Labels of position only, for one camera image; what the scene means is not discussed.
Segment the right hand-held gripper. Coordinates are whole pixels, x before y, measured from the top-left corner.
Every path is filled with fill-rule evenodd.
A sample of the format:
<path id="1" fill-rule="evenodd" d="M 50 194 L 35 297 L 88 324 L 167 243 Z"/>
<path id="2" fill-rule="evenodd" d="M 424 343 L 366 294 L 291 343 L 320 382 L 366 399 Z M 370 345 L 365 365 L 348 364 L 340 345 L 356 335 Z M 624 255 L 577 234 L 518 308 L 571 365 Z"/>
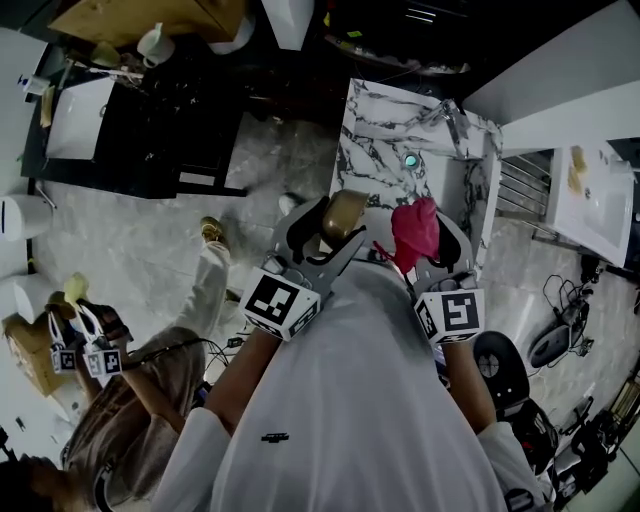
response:
<path id="1" fill-rule="evenodd" d="M 414 312 L 430 345 L 469 341 L 485 327 L 484 291 L 477 285 L 469 238 L 444 214 L 439 225 L 438 258 L 421 257 L 410 273 Z M 436 268 L 449 274 L 436 279 Z"/>

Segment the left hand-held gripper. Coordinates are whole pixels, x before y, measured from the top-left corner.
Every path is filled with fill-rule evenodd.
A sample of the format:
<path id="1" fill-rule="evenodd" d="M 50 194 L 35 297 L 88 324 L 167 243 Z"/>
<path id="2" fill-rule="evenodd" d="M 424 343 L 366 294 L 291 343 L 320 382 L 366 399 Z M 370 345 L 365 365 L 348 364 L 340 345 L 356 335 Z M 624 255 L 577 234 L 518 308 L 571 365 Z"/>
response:
<path id="1" fill-rule="evenodd" d="M 318 316 L 334 281 L 367 238 L 361 226 L 338 249 L 321 253 L 328 204 L 328 196 L 307 201 L 279 221 L 272 252 L 252 270 L 242 295 L 247 321 L 280 340 L 291 341 Z"/>

